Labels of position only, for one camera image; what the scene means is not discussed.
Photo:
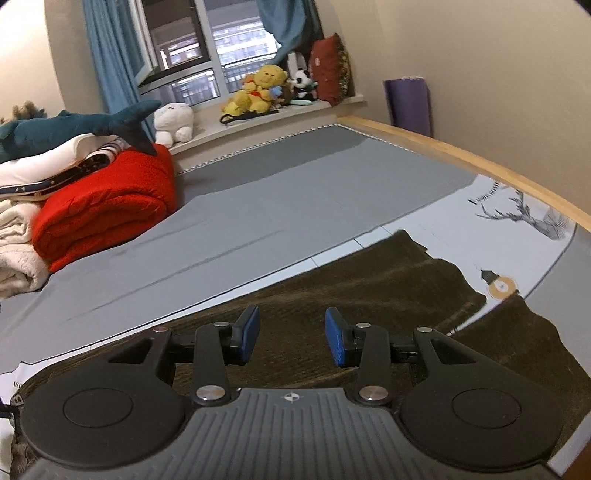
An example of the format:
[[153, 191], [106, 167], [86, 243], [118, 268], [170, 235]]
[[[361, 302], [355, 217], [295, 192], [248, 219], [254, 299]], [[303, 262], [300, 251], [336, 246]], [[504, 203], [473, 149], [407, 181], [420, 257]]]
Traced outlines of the olive green corduroy pants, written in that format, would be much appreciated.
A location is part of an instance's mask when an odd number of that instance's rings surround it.
[[590, 410], [590, 378], [563, 345], [556, 327], [532, 312], [519, 293], [487, 310], [450, 262], [431, 257], [407, 233], [252, 294], [170, 323], [175, 334], [260, 311], [262, 330], [248, 365], [231, 367], [238, 387], [351, 386], [353, 371], [335, 365], [325, 341], [325, 311], [351, 323], [369, 322], [408, 336], [432, 327], [551, 392], [568, 439]]

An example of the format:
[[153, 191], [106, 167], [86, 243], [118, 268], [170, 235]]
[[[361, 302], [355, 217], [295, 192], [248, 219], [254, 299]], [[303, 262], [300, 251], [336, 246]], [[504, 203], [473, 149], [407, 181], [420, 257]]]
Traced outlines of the grey printed bed sheet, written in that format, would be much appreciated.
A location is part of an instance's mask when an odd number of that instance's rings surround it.
[[572, 342], [590, 327], [590, 231], [346, 126], [209, 159], [179, 173], [176, 194], [179, 210], [137, 238], [2, 302], [12, 478], [589, 477], [590, 410], [563, 439], [551, 392], [435, 328], [346, 321], [351, 386], [253, 388], [229, 379], [238, 318], [169, 325], [405, 232], [487, 310], [519, 293], [590, 378]]

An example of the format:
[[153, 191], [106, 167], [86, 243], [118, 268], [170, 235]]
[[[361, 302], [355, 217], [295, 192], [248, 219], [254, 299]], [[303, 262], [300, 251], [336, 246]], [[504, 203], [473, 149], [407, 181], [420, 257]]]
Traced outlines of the red folded quilt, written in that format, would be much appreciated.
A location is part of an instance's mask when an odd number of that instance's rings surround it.
[[143, 234], [176, 211], [174, 166], [157, 144], [135, 149], [53, 194], [33, 224], [32, 245], [55, 273], [72, 262]]

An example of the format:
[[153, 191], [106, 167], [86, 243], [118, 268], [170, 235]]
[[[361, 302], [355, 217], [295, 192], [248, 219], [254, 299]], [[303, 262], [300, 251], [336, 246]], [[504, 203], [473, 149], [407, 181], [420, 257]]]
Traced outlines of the white seal plush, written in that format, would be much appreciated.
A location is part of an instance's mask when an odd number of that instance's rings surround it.
[[193, 110], [185, 103], [169, 103], [153, 113], [155, 143], [170, 148], [193, 136]]

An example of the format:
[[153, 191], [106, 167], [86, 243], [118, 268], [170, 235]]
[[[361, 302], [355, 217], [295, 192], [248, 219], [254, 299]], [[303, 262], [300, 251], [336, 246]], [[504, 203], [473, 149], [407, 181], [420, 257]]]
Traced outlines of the cream folded blanket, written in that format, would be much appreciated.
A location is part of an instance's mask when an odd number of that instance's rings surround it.
[[1, 299], [37, 291], [49, 277], [48, 266], [32, 245], [36, 203], [1, 201]]

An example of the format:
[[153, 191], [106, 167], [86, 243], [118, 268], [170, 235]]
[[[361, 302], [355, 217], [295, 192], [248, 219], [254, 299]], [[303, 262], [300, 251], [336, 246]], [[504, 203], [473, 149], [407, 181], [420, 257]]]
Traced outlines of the yellow bear plush toys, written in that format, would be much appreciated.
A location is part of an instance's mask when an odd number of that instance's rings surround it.
[[226, 102], [221, 112], [231, 117], [246, 113], [266, 114], [286, 103], [287, 71], [266, 64], [254, 74], [247, 75], [242, 88]]

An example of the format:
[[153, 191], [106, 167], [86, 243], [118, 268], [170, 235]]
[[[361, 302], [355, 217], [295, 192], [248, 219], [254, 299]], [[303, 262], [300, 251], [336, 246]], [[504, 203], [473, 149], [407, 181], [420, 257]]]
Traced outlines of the purple box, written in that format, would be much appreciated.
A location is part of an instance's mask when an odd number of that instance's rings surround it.
[[384, 89], [394, 127], [433, 136], [430, 91], [423, 77], [386, 80]]

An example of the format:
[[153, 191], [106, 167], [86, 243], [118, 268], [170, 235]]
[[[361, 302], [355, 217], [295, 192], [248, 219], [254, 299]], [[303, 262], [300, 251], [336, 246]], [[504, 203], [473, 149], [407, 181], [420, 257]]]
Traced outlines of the panda plush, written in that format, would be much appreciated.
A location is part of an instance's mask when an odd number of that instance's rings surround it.
[[308, 70], [297, 70], [294, 78], [291, 79], [291, 85], [293, 85], [294, 97], [298, 100], [315, 101], [318, 99], [318, 83], [311, 77]]

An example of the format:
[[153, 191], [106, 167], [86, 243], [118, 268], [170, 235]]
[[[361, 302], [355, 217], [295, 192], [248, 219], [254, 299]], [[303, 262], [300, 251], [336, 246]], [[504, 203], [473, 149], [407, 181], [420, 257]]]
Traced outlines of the white folded duvet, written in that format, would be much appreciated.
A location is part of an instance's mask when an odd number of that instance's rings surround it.
[[1, 199], [42, 201], [109, 166], [130, 145], [120, 137], [78, 135], [45, 153], [1, 164]]

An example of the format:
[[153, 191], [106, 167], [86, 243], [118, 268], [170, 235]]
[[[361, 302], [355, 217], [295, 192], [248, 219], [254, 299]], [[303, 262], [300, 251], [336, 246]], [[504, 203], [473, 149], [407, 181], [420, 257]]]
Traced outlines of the dark red cushion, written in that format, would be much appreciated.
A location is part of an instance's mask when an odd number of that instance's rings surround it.
[[348, 51], [337, 33], [315, 41], [308, 66], [311, 76], [318, 83], [318, 99], [335, 107], [349, 96], [352, 85], [351, 64]]

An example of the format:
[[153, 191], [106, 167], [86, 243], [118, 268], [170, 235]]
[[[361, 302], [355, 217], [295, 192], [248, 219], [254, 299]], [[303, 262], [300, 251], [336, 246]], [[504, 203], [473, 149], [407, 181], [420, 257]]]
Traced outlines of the teal shark plush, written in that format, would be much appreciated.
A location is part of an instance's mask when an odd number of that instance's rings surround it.
[[142, 122], [161, 103], [145, 100], [114, 114], [79, 114], [62, 111], [52, 118], [15, 120], [1, 125], [1, 162], [34, 156], [52, 150], [82, 135], [118, 136], [141, 153], [156, 154]]

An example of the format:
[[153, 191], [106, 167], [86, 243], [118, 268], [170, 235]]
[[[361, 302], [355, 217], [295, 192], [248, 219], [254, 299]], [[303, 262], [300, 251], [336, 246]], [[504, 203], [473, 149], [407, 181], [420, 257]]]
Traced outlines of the blue curtain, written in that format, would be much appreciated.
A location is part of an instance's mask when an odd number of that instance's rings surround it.
[[110, 114], [140, 101], [116, 1], [83, 1], [90, 51], [103, 103]]

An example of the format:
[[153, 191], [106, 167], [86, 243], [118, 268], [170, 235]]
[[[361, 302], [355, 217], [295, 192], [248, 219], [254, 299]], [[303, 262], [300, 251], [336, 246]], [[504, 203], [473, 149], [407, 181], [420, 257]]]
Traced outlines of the wooden bed frame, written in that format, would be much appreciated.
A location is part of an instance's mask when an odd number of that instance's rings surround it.
[[440, 162], [483, 174], [546, 203], [590, 231], [590, 215], [566, 199], [511, 169], [448, 143], [411, 131], [356, 116], [338, 118], [342, 126], [375, 136]]

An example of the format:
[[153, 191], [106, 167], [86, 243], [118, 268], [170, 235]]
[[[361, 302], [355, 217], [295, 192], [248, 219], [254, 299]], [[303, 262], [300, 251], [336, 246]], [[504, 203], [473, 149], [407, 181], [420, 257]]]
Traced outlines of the window with dark frame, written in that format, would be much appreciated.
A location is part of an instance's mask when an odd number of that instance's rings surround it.
[[144, 99], [221, 102], [280, 50], [255, 1], [128, 1], [126, 8]]

